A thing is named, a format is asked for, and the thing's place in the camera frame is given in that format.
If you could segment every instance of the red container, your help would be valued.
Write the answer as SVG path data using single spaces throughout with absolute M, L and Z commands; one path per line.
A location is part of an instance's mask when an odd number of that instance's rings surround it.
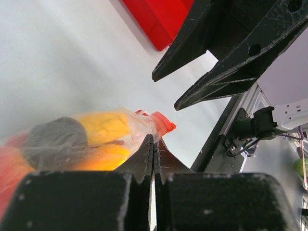
M 173 42 L 193 1 L 123 0 L 159 51 Z

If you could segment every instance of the green ball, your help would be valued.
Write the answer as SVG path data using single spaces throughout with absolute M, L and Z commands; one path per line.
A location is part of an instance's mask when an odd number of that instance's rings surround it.
M 308 160 L 307 159 L 305 159 L 305 166 L 306 166 L 306 174 L 308 175 Z M 302 177 L 304 176 L 304 168 L 303 168 L 303 159 L 302 158 L 295 161 L 294 169 L 296 170 L 298 175 L 300 175 Z

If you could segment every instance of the bracket hole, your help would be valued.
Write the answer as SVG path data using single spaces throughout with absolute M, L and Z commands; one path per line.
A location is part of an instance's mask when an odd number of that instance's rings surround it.
M 302 0 L 291 0 L 288 5 L 288 10 L 289 12 L 294 13 L 298 11 L 300 8 L 302 8 L 302 5 L 303 5 Z
M 261 45 L 260 44 L 254 44 L 254 45 L 252 45 L 250 48 L 249 48 L 249 50 L 248 50 L 248 54 L 250 55 L 250 56 L 255 56 L 255 55 L 257 55 L 257 54 L 259 54 L 260 52 L 261 52 L 261 49 L 262 49 L 262 47 L 261 47 Z

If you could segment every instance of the plastic bag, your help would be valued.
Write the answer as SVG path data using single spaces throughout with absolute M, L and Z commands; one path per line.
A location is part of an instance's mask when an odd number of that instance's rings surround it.
M 114 170 L 140 147 L 175 129 L 159 112 L 93 112 L 61 117 L 10 137 L 0 148 L 0 219 L 18 182 L 35 170 Z

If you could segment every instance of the yellow object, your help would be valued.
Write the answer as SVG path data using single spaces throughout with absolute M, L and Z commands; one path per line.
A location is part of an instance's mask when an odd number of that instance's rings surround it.
M 122 112 L 90 113 L 78 121 L 87 132 L 89 146 L 100 146 L 129 134 L 128 118 Z
M 93 150 L 73 170 L 113 171 L 130 156 L 130 151 L 119 145 L 105 145 Z

